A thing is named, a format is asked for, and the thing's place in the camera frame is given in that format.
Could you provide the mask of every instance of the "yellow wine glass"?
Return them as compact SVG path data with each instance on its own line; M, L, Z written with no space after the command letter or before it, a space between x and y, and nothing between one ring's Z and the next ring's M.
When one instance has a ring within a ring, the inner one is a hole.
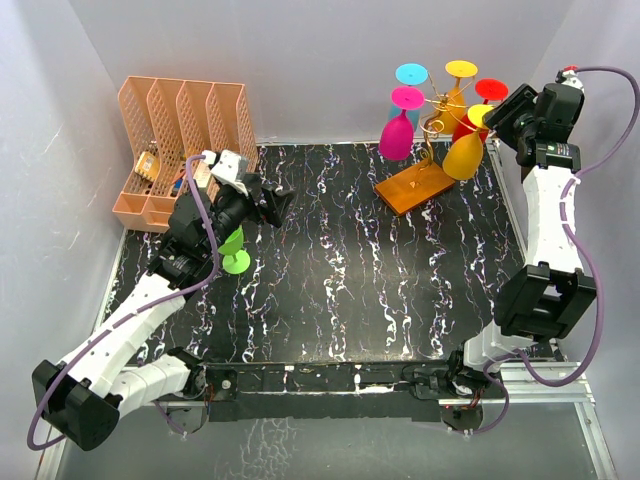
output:
M442 162L442 169L454 180L469 180L476 174L480 162L482 162L484 149L480 134L489 130L482 118L493 108L493 105L483 104L469 108L469 122L476 129L473 133L465 135L454 143Z
M478 67L466 60L453 60L447 63L444 68L449 75L456 79L456 84L449 90L447 98L438 107L444 110L438 119L442 120L444 124L440 133L453 135L467 110L463 93L466 87L461 89L460 81L463 78L475 77L478 73Z

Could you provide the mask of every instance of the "wooden base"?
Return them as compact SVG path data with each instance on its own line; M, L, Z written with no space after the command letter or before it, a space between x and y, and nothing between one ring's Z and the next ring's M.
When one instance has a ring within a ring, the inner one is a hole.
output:
M375 186L376 193L396 215L404 215L456 183L435 163L425 165L422 161Z

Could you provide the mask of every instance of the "marble tabletop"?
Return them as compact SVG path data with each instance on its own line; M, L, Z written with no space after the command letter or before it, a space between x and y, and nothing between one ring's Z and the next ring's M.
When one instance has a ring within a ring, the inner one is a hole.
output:
M439 161L449 146L434 145ZM375 144L261 148L260 173L297 192L286 222L245 223L249 270L219 274L158 328L138 360L174 346L209 361L443 358L478 333L522 254L487 154L472 180L393 214L373 186L416 162L418 149L392 163ZM127 232L107 315L160 238Z

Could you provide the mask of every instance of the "white wall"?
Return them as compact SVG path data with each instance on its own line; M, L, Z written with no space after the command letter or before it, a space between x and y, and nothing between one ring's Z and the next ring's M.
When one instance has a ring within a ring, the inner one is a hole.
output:
M447 61L515 87L572 0L70 0L109 75L246 83L261 141L377 140L398 65Z
M569 64L604 64L630 71L640 80L638 45L640 5L634 0L581 0L567 18L536 69L531 85L552 82ZM633 94L621 77L605 73L581 74L586 103L571 142L591 165L616 142L633 109ZM640 395L638 358L638 245L640 245L640 125L601 170L585 177L576 194L576 228L595 257L605 286L606 324L600 350L587 376L597 412L620 478L638 478L640 459L636 431L640 428L633 400ZM526 201L512 152L502 156L509 194L520 223L526 227ZM593 334L591 309L562 344L573 360L580 360Z
M0 8L0 471L23 479L38 462L26 447L31 372L93 326L132 158L113 84L68 3Z

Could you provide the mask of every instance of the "peach storage basket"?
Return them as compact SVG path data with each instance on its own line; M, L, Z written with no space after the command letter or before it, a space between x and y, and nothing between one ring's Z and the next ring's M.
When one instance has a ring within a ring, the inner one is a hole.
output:
M133 151L133 167L148 151L160 159L155 182L133 168L113 207L122 224L132 230L165 232L182 183L173 192L173 179L184 172L184 160L203 150L229 149L258 164L245 87L238 83L197 82L168 78L129 77L118 103ZM218 186L212 182L213 200Z

